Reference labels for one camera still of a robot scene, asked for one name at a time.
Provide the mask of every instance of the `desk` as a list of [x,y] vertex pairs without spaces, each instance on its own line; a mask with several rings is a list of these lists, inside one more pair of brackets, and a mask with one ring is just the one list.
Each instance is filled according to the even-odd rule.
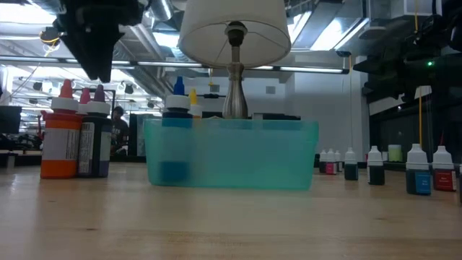
[[145,164],[109,179],[0,173],[0,259],[328,259],[462,257],[457,195],[406,193],[316,174],[310,191],[151,186]]

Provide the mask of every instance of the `workbench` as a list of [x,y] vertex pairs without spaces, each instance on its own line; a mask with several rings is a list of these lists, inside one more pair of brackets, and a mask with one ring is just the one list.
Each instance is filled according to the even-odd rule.
[[457,194],[408,195],[405,173],[259,191],[151,186],[144,163],[111,163],[108,179],[39,172],[0,172],[2,260],[462,259]]

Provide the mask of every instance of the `translucent plastic container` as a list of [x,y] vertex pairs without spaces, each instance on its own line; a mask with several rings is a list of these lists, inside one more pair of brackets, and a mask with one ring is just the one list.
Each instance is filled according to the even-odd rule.
[[154,185],[306,190],[318,123],[164,118],[144,135]]

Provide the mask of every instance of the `lamp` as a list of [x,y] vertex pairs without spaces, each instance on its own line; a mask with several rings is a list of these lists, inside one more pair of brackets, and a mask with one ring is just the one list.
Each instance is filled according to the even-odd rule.
[[290,52],[291,45],[283,1],[188,0],[186,4],[179,47],[197,62],[228,68],[224,118],[248,117],[244,67],[278,61]]

